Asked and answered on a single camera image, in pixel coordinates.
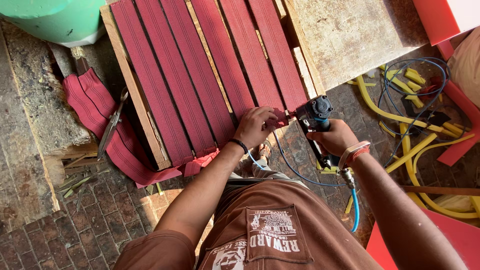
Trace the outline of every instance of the webbing strap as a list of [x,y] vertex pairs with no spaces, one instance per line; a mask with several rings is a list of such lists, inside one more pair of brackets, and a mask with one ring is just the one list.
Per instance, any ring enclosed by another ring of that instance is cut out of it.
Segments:
[[[214,152],[216,145],[203,108],[160,3],[158,0],[141,0],[136,2],[136,5],[146,28],[147,38],[151,40],[154,53],[163,70],[196,156],[199,158]],[[150,106],[165,110],[159,104],[150,104]]]
[[213,61],[231,104],[240,122],[244,113],[255,107],[235,51],[223,25],[214,0],[191,0]]
[[161,3],[215,140],[222,148],[235,134],[235,127],[187,5],[184,0],[161,0]]
[[[108,117],[118,105],[93,69],[90,68],[80,77],[75,74],[66,77],[63,80],[63,90],[68,104],[75,110],[82,124],[101,138],[108,125]],[[128,118],[123,113],[120,118],[122,122],[117,124],[117,129],[107,146],[107,153],[122,172],[141,185],[149,185],[181,174],[177,170],[178,166],[161,172],[152,170]]]
[[118,1],[110,7],[172,165],[178,166],[192,161],[193,154],[188,138],[184,132],[179,132],[183,129],[182,123],[132,0]]
[[287,110],[292,114],[307,101],[287,39],[271,0],[249,0]]
[[220,2],[258,105],[270,106],[275,109],[277,122],[267,121],[267,124],[274,124],[276,127],[288,125],[282,100],[245,2],[241,0],[220,0]]

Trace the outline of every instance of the green barrel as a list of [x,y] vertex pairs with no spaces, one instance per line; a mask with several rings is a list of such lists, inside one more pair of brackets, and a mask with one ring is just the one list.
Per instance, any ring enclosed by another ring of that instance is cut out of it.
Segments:
[[0,0],[0,15],[37,38],[67,47],[93,44],[105,33],[105,0]]

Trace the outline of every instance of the bangle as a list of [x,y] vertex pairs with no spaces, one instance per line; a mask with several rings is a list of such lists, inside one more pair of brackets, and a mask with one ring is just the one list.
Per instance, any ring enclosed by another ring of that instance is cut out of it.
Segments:
[[362,153],[363,153],[363,152],[366,152],[366,151],[369,151],[369,145],[370,145],[370,142],[369,142],[369,141],[362,141],[362,142],[359,142],[359,143],[354,144],[354,145],[350,146],[349,148],[347,148],[347,149],[345,150],[345,152],[343,152],[342,157],[340,158],[340,162],[338,163],[338,167],[339,167],[341,170],[343,170],[344,167],[345,167],[345,163],[347,162],[347,160],[348,160],[349,162],[352,161],[352,160],[349,159],[350,155],[355,154],[357,151],[362,150],[363,148],[365,148],[365,150],[362,151]]
[[353,155],[349,155],[347,161],[345,161],[347,166],[350,167],[350,163],[354,162],[359,157],[359,155],[363,153],[370,153],[370,145],[358,149],[357,151],[355,151],[355,153],[353,153]]
[[241,146],[243,148],[243,151],[245,151],[244,155],[248,153],[247,147],[240,140],[230,139],[229,142],[234,142],[234,143],[238,144],[239,146]]

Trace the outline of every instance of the brown t-shirt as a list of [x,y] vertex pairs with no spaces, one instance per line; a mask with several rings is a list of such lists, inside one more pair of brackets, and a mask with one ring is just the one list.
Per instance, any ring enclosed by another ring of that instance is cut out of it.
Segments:
[[[219,202],[202,244],[201,270],[382,269],[315,193],[268,180],[232,191]],[[162,230],[131,241],[115,269],[193,268],[195,247]]]

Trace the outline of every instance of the man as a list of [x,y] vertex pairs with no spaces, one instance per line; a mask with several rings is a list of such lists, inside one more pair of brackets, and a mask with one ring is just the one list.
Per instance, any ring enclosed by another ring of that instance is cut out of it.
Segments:
[[[155,231],[131,241],[115,269],[192,269],[194,250],[210,217],[197,269],[381,269],[353,234],[300,181],[270,171],[268,144],[276,120],[270,107],[246,113],[234,136],[170,204]],[[329,132],[309,133],[336,156],[359,143],[341,120]],[[260,145],[261,170],[231,175],[244,148]],[[349,157],[362,193],[399,269],[467,269],[448,240],[367,152]]]

